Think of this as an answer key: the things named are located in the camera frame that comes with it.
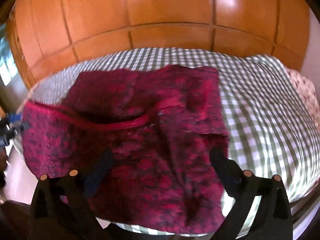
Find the maroon floral long-sleeve shirt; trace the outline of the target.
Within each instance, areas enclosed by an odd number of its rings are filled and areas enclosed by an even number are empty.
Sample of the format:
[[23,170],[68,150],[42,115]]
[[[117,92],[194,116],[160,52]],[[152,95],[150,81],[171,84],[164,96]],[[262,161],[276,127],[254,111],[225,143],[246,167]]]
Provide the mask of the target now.
[[25,104],[25,162],[35,176],[79,171],[99,218],[214,232],[223,186],[209,152],[228,151],[218,84],[213,67],[82,72],[59,105]]

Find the green white checkered bedsheet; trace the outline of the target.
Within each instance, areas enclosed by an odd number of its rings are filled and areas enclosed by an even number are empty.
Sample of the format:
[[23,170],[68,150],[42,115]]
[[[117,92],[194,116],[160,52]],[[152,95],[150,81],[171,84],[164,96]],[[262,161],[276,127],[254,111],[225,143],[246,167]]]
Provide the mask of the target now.
[[286,67],[275,57],[241,58],[200,49],[133,49],[68,67],[41,81],[29,97],[57,105],[81,72],[150,71],[170,63],[218,69],[222,110],[231,134],[229,157],[262,177],[280,173],[297,229],[310,213],[303,198],[319,183],[319,131]]

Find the wooden panelled wardrobe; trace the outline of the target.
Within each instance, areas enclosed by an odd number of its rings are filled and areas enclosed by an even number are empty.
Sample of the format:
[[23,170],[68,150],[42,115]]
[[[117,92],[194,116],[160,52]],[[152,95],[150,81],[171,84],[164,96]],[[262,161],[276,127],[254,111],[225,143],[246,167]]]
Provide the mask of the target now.
[[146,47],[273,55],[302,67],[304,0],[16,0],[6,32],[27,88],[87,59]]

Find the floral patterned pillow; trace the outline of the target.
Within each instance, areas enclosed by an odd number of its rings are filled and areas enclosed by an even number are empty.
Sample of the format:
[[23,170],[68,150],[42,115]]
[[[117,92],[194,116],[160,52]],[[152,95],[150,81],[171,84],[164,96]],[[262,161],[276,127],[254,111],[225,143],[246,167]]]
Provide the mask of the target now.
[[300,98],[304,102],[306,109],[311,115],[316,128],[319,131],[320,112],[319,103],[316,96],[315,86],[311,80],[300,74],[298,71],[286,68],[291,83],[295,87]]

